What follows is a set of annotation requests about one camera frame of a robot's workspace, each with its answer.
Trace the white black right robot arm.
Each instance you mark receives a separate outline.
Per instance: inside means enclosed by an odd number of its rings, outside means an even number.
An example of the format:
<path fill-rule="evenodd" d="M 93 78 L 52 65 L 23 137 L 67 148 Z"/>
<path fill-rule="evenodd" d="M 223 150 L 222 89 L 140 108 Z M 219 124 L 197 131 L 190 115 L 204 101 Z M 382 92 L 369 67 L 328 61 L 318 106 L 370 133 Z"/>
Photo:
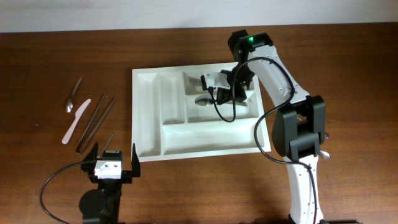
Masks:
<path fill-rule="evenodd" d="M 228 46 L 237 65 L 230 71 L 222 71 L 228 87 L 218 88 L 215 106 L 244 101 L 250 82 L 258 78 L 274 108 L 258 119 L 254 132 L 258 132 L 266 117 L 275 114 L 271 137 L 280 158 L 273 158 L 263 148 L 260 152 L 288 169 L 292 199 L 289 220 L 292 223 L 323 223 L 317 187 L 320 146 L 325 140 L 323 98 L 311 96 L 297 84 L 267 33 L 249 35 L 246 30 L 235 31 L 228 39 Z"/>

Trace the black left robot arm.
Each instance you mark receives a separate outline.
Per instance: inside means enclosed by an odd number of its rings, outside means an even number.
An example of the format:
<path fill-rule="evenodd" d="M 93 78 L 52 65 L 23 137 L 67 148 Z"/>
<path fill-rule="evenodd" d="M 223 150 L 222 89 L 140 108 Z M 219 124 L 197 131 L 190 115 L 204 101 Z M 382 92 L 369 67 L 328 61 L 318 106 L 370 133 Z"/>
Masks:
<path fill-rule="evenodd" d="M 105 151 L 98 158 L 98 144 L 83 159 L 80 166 L 88 174 L 96 189 L 81 196 L 79 209 L 83 223 L 117 223 L 122 196 L 122 185 L 131 184 L 133 178 L 141 176 L 141 167 L 136 148 L 131 152 L 131 170 L 123 170 L 121 151 Z"/>

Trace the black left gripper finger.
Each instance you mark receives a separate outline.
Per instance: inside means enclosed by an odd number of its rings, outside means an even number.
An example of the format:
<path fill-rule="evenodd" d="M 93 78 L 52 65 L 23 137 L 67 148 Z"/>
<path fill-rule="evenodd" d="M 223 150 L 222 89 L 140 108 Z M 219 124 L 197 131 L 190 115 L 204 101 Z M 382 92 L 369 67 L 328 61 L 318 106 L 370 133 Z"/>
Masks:
<path fill-rule="evenodd" d="M 141 164 L 136 152 L 136 145 L 132 144 L 132 151 L 131 151 L 131 167 L 132 167 L 132 174 L 131 177 L 140 177 L 141 176 Z"/>
<path fill-rule="evenodd" d="M 97 153 L 98 153 L 98 143 L 95 142 L 95 144 L 92 147 L 91 151 L 84 158 L 84 161 L 95 161 L 96 158 L 97 158 Z"/>

